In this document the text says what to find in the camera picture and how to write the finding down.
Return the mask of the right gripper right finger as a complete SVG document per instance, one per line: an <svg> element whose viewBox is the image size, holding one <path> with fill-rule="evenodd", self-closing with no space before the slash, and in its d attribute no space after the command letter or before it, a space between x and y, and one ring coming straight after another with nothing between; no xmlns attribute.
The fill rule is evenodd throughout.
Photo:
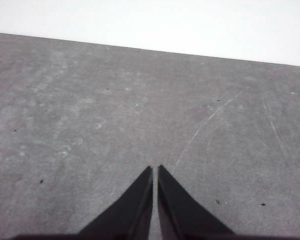
<svg viewBox="0 0 300 240"><path fill-rule="evenodd" d="M163 166L158 167L157 199L164 237L233 237L235 233L201 206Z"/></svg>

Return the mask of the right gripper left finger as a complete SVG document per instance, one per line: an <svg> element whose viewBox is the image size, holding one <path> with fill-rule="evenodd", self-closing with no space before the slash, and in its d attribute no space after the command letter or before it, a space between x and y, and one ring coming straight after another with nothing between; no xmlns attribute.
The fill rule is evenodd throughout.
<svg viewBox="0 0 300 240"><path fill-rule="evenodd" d="M148 166L118 200L85 226L89 237L147 237L153 211L153 169Z"/></svg>

